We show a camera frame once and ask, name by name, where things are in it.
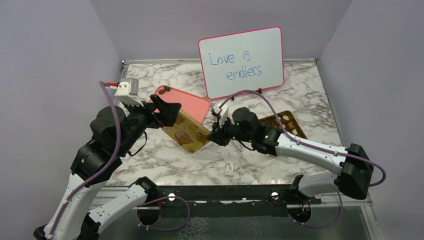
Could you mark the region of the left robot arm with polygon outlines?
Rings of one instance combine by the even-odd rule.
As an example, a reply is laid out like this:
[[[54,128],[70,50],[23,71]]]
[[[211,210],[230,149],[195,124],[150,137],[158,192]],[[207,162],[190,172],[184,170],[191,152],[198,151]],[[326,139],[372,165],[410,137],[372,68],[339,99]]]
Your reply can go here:
[[[71,165],[60,206],[48,224],[34,230],[34,237],[38,240],[96,240],[129,209],[155,203],[159,197],[158,186],[148,177],[140,177],[123,195],[98,210],[90,210],[98,192],[146,129],[173,126],[180,109],[180,103],[165,102],[156,94],[138,106],[127,105],[123,109],[110,104],[101,109],[90,123],[91,140],[77,151]]]

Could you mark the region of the silver tin lid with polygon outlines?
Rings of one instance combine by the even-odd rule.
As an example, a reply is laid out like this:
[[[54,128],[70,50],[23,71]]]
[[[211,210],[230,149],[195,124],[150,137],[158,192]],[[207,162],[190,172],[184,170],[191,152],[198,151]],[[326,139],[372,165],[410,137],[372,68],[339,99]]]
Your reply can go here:
[[[189,154],[197,152],[209,142],[207,136],[210,131],[182,109],[175,124],[162,130]]]

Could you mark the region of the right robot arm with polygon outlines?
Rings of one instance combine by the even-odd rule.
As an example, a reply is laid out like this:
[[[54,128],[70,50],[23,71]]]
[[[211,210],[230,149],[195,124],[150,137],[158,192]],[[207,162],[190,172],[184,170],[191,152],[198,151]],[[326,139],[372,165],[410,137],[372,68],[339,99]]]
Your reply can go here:
[[[356,200],[368,195],[374,166],[364,148],[325,145],[295,136],[281,128],[262,125],[257,115],[246,107],[228,116],[228,107],[211,110],[216,121],[207,139],[219,146],[230,141],[246,142],[264,155],[290,157],[326,169],[325,173],[298,175],[288,190],[289,199],[300,204],[307,198],[326,193],[342,193]]]

